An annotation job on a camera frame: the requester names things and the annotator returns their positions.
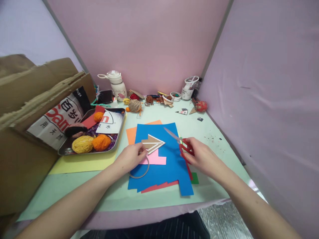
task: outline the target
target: yellow paper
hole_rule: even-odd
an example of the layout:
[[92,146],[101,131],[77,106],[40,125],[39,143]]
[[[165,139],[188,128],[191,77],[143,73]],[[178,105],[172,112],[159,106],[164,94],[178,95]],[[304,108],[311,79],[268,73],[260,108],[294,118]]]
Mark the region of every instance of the yellow paper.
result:
[[55,163],[49,174],[63,174],[63,173],[77,173],[88,171],[99,171],[110,166],[116,157],[116,153],[121,140],[122,132],[124,129],[126,116],[123,122],[122,130],[118,136],[117,148],[113,153],[92,153],[84,155],[67,155],[61,156]]

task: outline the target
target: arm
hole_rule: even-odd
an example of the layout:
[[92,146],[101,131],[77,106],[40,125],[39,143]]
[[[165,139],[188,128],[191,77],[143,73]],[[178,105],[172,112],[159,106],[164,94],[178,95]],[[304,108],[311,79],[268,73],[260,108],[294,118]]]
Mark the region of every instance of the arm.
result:
[[17,238],[70,238],[91,214],[106,190],[145,158],[142,143],[127,146],[116,161],[53,204]]
[[188,138],[195,156],[184,153],[201,172],[218,182],[229,194],[254,238],[301,238],[268,203],[229,169],[205,144]]

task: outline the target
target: white water bottle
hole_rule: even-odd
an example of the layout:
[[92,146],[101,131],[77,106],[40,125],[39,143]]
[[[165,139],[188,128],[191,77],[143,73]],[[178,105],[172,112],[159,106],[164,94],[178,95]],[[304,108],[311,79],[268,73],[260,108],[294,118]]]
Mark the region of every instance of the white water bottle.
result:
[[100,79],[109,79],[111,82],[112,90],[116,96],[118,101],[123,101],[123,99],[127,98],[127,91],[125,88],[125,84],[123,82],[121,73],[118,71],[112,70],[106,73],[106,75],[99,74],[97,75]]

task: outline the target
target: scissor blade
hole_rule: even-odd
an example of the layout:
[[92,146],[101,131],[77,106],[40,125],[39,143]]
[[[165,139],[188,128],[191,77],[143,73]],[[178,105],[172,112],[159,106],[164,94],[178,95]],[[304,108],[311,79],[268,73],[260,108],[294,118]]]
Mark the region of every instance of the scissor blade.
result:
[[172,136],[174,139],[176,139],[178,142],[180,141],[180,138],[177,137],[173,132],[171,132],[170,130],[168,130],[167,128],[164,128],[166,130],[167,133],[169,133],[170,136]]

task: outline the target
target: small jar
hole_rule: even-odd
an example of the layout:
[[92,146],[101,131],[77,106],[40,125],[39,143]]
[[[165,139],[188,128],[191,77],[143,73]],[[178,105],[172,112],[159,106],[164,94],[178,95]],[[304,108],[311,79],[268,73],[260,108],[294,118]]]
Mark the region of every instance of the small jar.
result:
[[195,89],[195,83],[198,81],[198,76],[191,76],[185,79],[185,86],[182,88],[182,99],[189,100],[192,97]]

